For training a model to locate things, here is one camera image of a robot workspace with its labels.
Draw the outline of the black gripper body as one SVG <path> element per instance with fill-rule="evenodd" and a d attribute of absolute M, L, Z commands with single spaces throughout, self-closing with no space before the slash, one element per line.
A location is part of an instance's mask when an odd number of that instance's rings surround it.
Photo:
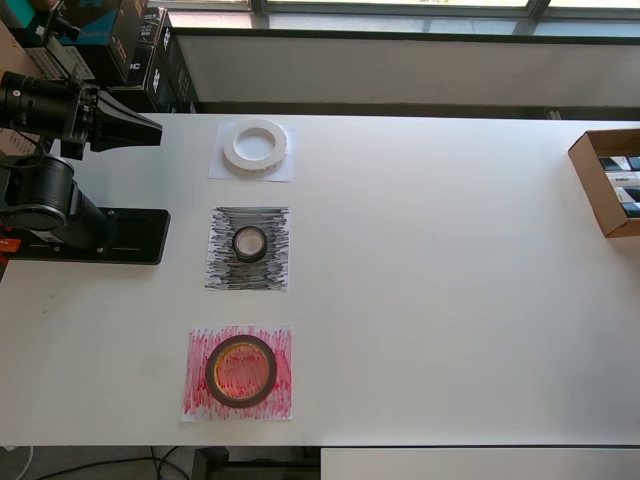
<path fill-rule="evenodd" d="M 69 85 L 69 102 L 60 136 L 60 153 L 65 158 L 82 160 L 91 142 L 98 88 L 78 83 Z"/>

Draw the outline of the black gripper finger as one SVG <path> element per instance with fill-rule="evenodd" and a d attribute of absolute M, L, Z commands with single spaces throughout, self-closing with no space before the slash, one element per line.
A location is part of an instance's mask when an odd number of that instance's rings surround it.
<path fill-rule="evenodd" d="M 159 146 L 163 128 L 156 123 L 151 124 L 101 124 L 92 138 L 92 151 L 125 148 Z"/>
<path fill-rule="evenodd" d="M 94 118 L 94 126 L 102 131 L 130 128 L 142 135 L 161 135 L 163 131 L 159 123 L 134 112 L 102 90 L 97 93 Z"/>

